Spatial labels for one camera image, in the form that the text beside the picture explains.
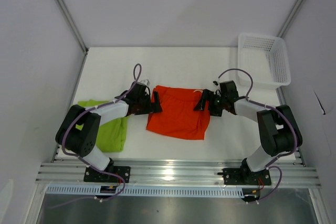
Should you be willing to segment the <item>orange shorts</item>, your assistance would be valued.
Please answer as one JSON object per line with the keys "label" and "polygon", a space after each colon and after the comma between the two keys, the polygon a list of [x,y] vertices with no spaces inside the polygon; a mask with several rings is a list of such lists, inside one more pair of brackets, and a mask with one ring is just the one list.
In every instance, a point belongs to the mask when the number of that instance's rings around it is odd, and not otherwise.
{"label": "orange shorts", "polygon": [[148,116],[146,129],[150,132],[183,140],[204,140],[210,123],[207,109],[195,111],[203,91],[200,89],[156,86],[162,112]]}

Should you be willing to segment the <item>lime green shorts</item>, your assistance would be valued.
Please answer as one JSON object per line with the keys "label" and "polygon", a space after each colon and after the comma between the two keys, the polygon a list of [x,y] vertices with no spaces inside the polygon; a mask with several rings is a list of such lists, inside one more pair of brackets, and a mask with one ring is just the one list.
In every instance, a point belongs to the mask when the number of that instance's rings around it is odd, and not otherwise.
{"label": "lime green shorts", "polygon": [[124,101],[119,101],[116,104],[105,104],[107,101],[79,101],[78,105],[86,109],[95,108],[92,113],[96,113],[100,118],[100,125],[98,128],[96,146],[102,152],[112,153],[121,152],[127,136],[128,126],[128,105]]}

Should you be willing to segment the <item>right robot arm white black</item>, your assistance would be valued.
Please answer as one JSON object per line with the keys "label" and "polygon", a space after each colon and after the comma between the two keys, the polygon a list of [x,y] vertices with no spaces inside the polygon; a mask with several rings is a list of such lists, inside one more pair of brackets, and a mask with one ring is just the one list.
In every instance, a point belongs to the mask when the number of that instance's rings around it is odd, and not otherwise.
{"label": "right robot arm white black", "polygon": [[227,111],[258,125],[260,146],[242,160],[240,168],[224,168],[220,172],[226,185],[256,185],[259,179],[265,179],[265,184],[270,185],[268,169],[271,165],[302,144],[300,130],[289,106],[272,107],[240,96],[233,81],[219,83],[217,91],[203,90],[194,111],[205,110],[216,117]]}

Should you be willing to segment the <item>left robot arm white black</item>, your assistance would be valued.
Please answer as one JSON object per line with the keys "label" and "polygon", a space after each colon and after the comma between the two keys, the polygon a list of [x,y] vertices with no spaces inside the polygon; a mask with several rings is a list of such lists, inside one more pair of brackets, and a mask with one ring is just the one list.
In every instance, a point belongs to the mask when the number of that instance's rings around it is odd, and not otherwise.
{"label": "left robot arm white black", "polygon": [[71,106],[56,133],[55,141],[66,155],[82,160],[96,171],[95,175],[102,182],[108,182],[114,176],[113,160],[96,145],[99,127],[132,114],[162,111],[159,93],[151,92],[146,84],[135,81],[129,90],[112,101],[89,107],[78,104]]}

